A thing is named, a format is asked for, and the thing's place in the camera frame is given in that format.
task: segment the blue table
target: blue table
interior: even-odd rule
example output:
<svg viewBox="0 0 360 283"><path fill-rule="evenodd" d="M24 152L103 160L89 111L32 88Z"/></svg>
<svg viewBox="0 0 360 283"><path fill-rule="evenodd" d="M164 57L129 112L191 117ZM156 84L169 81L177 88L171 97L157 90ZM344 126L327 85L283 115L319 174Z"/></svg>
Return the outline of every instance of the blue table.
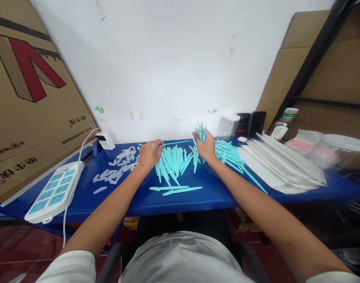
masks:
<svg viewBox="0 0 360 283"><path fill-rule="evenodd" d="M239 144L239 142L234 140L233 145L239 146ZM193 145L193 142L190 140L189 143L181 143L178 146L188 148L188 145ZM93 182L93 178L96 174L101 174L106 169L119 169L118 167L110 166L109 162L113 162L116 156L122 152L122 149L127 149L130 146L135 146L136 148L138 147L136 143L119 144L116 145L116 148L112 151L101 150L99 153L97 147L94 147L94 159L84 168L83 173L81 174L74 199L68 209L67 222L84 221L113 191L113 189L115 189L127 177L130 171L124 173L117 185L112 185L109 182L104 181L96 183ZM351 201L360 199L360 185L336 174L333 174L328 179L329 185L327 187L321 187L317 190L298 195L285 195L270 188L253 171L249 168L247 169L263 185L268 194L279 203L306 202L334 198L348 199ZM36 199L51 175L52 174L47 176L44 180L24 193L10 205L3 209L0 208L0 212L23 219L25 213L30 207L30 204ZM254 185L247 175L242 175L242 177ZM161 184L159 183L155 169L153 169L139 187L126 216L223 209L238 206L228 189L224 186L223 182L207 164L198 164L195 174L193 173L193 165L190 164L184 174L178 178L178 181L184 186L202 186L203 189L163 196L163 192L151 191L148 189L151 186L167 186L164 180L162 180ZM107 186L107 189L94 195L93 192L102 186ZM53 224L55 225L62 222L63 213L56 216L50 225L45 226L40 224L38 227L50 230L48 227L52 227ZM55 233L60 234L60 228L58 228Z"/></svg>

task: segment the chair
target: chair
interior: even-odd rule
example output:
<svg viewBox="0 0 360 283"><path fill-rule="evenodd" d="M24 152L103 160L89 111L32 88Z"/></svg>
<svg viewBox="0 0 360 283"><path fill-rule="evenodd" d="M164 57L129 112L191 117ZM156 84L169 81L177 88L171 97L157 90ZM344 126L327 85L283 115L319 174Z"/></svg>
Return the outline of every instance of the chair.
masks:
<svg viewBox="0 0 360 283"><path fill-rule="evenodd" d="M131 245L125 243L114 243L109 252L109 255L104 263L103 268L96 280L96 283L110 283L112 282L115 272L117 271L117 264L119 259L127 258ZM256 283L270 283L269 277L262 266L260 259L255 253L252 245L249 242L238 242L235 248L242 258L240 266L246 274L249 271L252 280Z"/></svg>

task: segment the forearm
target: forearm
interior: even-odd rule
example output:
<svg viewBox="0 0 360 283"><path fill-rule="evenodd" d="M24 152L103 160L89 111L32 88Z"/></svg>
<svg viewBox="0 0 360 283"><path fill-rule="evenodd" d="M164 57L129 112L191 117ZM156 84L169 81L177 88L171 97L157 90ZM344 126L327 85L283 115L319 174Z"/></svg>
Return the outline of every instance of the forearm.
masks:
<svg viewBox="0 0 360 283"><path fill-rule="evenodd" d="M327 271L351 272L283 206L219 160L210 165L238 204L282 253L299 282Z"/></svg>
<svg viewBox="0 0 360 283"><path fill-rule="evenodd" d="M135 192L148 172L147 168L137 165L79 227L59 255L72 250L88 250L95 257L98 256L125 216Z"/></svg>

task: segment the outlet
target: outlet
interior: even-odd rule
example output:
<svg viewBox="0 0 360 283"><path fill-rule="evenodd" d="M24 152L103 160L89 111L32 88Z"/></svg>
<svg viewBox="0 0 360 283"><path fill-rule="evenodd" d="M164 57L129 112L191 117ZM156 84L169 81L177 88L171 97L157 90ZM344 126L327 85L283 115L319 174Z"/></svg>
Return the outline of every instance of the outlet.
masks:
<svg viewBox="0 0 360 283"><path fill-rule="evenodd" d="M39 197L39 199L37 199L37 201L44 200L45 198L51 197L53 192L54 192L54 190L51 190L51 191L41 194L41 196Z"/></svg>
<svg viewBox="0 0 360 283"><path fill-rule="evenodd" d="M32 213L35 213L35 212L37 212L37 211L40 211L40 210L44 209L48 201L49 201L49 200L44 200L43 202L36 203L36 204L31 208L31 211L29 212L29 214L32 214Z"/></svg>
<svg viewBox="0 0 360 283"><path fill-rule="evenodd" d="M75 173L75 170L76 170L76 169L73 169L73 170L71 170L71 171L66 172L65 177L74 174L74 173Z"/></svg>
<svg viewBox="0 0 360 283"><path fill-rule="evenodd" d="M52 206L56 203L59 203L63 200L63 197L65 196L66 193L60 194L60 195L55 195L51 198L51 201L49 202L48 206Z"/></svg>
<svg viewBox="0 0 360 283"><path fill-rule="evenodd" d="M68 186L69 186L70 184L65 184L64 186L60 186L59 188L57 188L57 190L55 191L55 195L56 194L58 194L58 193L62 193L62 192L64 192L65 190L67 190L68 189Z"/></svg>
<svg viewBox="0 0 360 283"><path fill-rule="evenodd" d="M65 183L69 183L70 181L72 180L72 176L69 176L69 177L66 177L66 178L63 178L61 180L61 185L64 185Z"/></svg>
<svg viewBox="0 0 360 283"><path fill-rule="evenodd" d="M63 173L55 175L51 178L50 182L59 180L60 178L62 178L62 176L63 176Z"/></svg>
<svg viewBox="0 0 360 283"><path fill-rule="evenodd" d="M57 185L58 185L59 181L55 181L55 182L52 182L52 183L49 183L45 189L45 191L48 191L50 189L53 189L55 188Z"/></svg>

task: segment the power cord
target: power cord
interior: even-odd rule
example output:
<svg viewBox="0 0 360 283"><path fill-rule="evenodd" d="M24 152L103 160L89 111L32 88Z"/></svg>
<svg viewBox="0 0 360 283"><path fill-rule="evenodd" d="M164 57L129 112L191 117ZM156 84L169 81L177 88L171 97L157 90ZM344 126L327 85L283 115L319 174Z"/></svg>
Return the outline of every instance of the power cord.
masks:
<svg viewBox="0 0 360 283"><path fill-rule="evenodd" d="M78 180L78 177L80 178L80 175L79 175L79 165L80 165L80 159L81 159L81 152L83 151L83 146L86 142L86 140L90 137L90 135L95 131L95 130L98 130L98 129L101 129L101 128L96 128L94 129L92 132L89 133L89 135L85 138L85 140L83 141L83 144L81 145L81 148L80 148L80 153L79 153L79 159L78 159L78 168L76 170L76 186L77 186L77 183L79 182ZM68 203L70 202L70 197L68 198L67 200L67 204L66 204L66 209L65 209L65 214L63 216L63 247L65 247L66 245L66 216L67 216L67 210L68 210Z"/></svg>

